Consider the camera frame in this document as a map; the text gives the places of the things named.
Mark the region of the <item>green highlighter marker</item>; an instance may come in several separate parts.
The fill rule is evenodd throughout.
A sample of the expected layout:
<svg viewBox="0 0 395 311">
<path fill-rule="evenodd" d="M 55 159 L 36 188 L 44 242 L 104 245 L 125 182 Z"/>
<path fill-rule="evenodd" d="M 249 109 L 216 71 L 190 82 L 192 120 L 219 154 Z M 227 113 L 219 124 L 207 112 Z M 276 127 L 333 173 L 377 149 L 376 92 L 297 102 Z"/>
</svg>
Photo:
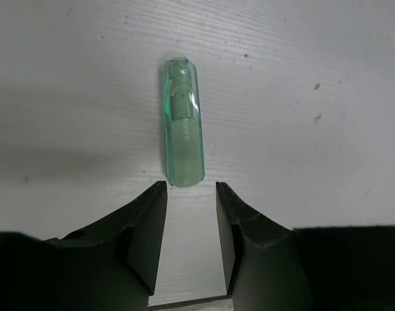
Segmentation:
<svg viewBox="0 0 395 311">
<path fill-rule="evenodd" d="M 191 187 L 205 177 L 196 67 L 188 58 L 172 58 L 161 74 L 166 177 L 172 186 Z"/>
</svg>

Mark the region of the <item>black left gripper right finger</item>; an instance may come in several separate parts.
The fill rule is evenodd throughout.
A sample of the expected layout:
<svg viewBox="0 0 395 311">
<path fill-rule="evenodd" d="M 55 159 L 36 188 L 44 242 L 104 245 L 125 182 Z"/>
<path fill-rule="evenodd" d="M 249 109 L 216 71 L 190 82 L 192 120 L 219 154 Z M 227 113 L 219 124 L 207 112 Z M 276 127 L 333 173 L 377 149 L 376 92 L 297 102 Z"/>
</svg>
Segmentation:
<svg viewBox="0 0 395 311">
<path fill-rule="evenodd" d="M 395 310 L 395 225 L 287 229 L 224 182 L 216 210 L 235 310 Z"/>
</svg>

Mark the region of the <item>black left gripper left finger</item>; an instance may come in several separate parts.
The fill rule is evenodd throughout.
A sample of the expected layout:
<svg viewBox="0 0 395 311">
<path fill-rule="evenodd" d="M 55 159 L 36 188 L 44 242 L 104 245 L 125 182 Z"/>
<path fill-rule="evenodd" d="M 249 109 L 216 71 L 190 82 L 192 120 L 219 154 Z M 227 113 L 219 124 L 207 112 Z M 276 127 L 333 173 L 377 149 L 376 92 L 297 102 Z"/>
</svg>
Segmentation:
<svg viewBox="0 0 395 311">
<path fill-rule="evenodd" d="M 167 200 L 158 181 L 64 238 L 0 232 L 0 310 L 146 310 Z"/>
</svg>

